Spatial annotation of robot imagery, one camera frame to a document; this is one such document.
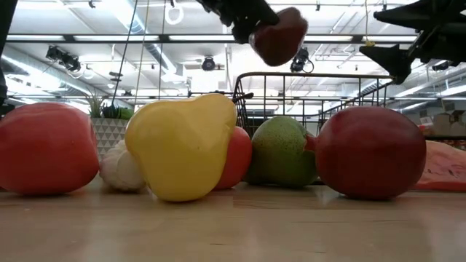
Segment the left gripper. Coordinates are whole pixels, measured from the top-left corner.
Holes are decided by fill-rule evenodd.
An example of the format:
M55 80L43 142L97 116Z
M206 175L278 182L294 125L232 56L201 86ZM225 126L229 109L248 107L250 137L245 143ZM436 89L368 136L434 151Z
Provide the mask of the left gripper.
M232 35L238 44L249 42L252 30L259 24L276 25L280 22L277 14L266 0L196 0L206 12L218 15L223 25L232 28Z

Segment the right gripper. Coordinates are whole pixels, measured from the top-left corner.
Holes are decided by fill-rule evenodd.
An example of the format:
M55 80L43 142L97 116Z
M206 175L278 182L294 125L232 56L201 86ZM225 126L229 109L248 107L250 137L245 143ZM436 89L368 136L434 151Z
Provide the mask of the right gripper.
M466 0L418 0L375 12L374 18L407 28L430 28L466 24L463 10L466 10ZM466 33L442 33L439 28L420 31L413 43L413 56L399 44L392 47L361 46L359 51L386 70L395 84L402 84L411 74L414 57L423 63L432 59L451 61L454 65L466 62Z

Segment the dark plum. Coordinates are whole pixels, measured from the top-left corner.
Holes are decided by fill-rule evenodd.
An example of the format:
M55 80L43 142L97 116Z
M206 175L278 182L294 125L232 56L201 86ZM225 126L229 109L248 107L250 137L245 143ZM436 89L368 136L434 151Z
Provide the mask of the dark plum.
M272 67L281 66L291 60L301 48L308 31L308 22L295 7L277 13L276 25L259 23L250 35L249 44L256 54Z

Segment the yellow pear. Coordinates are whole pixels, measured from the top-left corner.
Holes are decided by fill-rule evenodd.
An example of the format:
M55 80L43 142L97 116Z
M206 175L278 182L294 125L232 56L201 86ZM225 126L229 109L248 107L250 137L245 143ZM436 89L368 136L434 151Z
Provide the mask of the yellow pear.
M234 102L218 93L159 100L133 115L125 144L152 194L192 201L219 182L236 121Z

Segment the red tomato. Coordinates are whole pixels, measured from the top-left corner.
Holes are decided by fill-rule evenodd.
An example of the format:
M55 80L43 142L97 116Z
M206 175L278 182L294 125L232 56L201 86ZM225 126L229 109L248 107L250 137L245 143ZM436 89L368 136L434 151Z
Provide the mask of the red tomato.
M63 103L34 103L0 120L0 188L22 195L66 194L99 171L91 118Z

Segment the yellow hanging tag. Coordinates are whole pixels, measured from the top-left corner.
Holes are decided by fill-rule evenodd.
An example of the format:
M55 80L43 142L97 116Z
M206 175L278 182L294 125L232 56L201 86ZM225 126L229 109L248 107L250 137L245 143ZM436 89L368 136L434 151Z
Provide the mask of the yellow hanging tag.
M365 46L366 47L374 47L375 46L375 42L374 41L371 41L369 39L369 36L368 36L368 29L369 29L369 22L368 22L368 19L369 19L369 10L368 10L368 0L364 0L364 8L365 8Z

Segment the black ceiling light beam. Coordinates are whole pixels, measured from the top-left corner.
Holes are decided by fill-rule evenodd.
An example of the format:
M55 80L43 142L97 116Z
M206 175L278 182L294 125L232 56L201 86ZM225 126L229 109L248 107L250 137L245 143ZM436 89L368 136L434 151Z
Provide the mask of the black ceiling light beam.
M308 34L304 43L308 44L364 44L366 40L377 44L410 44L417 35L381 34ZM233 44L233 35L228 34L9 34L7 42L11 43L83 43L83 44L121 44L121 43L216 43Z

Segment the cardboard boxes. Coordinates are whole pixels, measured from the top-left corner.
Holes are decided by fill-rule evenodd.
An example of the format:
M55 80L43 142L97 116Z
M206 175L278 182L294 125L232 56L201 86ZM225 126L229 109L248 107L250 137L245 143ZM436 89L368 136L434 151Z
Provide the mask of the cardboard boxes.
M463 121L463 110L454 110L451 113L440 113L433 117L435 135L440 136L466 136L466 122Z

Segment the dark red apple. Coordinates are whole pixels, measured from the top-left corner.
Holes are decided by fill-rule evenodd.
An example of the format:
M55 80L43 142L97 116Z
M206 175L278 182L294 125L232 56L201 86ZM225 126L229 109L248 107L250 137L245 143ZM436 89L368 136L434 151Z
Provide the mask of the dark red apple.
M393 199L422 176L427 146L420 129L397 111L356 106L334 114L315 138L317 174L325 185L353 199Z

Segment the speckled green fruit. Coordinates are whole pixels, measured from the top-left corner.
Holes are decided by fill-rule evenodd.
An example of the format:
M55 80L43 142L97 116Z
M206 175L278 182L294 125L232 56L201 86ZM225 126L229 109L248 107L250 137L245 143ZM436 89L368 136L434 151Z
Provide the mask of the speckled green fruit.
M317 179L312 135L289 116L266 120L252 137L252 157L243 180L252 185L302 188Z

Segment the watermelon slice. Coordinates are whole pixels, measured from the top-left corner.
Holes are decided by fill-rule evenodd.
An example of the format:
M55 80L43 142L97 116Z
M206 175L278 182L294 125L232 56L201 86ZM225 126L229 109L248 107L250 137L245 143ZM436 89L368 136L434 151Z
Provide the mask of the watermelon slice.
M430 140L426 146L426 164L414 189L466 192L466 151Z

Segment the orange-red peach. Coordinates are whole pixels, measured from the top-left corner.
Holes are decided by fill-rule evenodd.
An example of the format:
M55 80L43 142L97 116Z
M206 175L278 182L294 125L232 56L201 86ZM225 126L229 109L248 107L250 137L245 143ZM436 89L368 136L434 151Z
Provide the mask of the orange-red peach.
M249 134L241 127L235 127L229 141L226 162L215 190L236 186L248 171L252 156L252 143Z

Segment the succulent in patterned white pot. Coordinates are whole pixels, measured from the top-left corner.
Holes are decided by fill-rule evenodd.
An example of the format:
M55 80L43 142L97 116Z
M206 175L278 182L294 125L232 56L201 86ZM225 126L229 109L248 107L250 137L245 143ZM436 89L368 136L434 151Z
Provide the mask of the succulent in patterned white pot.
M99 159L124 139L127 123L134 114L134 110L116 105L104 104L107 96L99 97L91 91L85 92L90 105L90 118L97 139Z

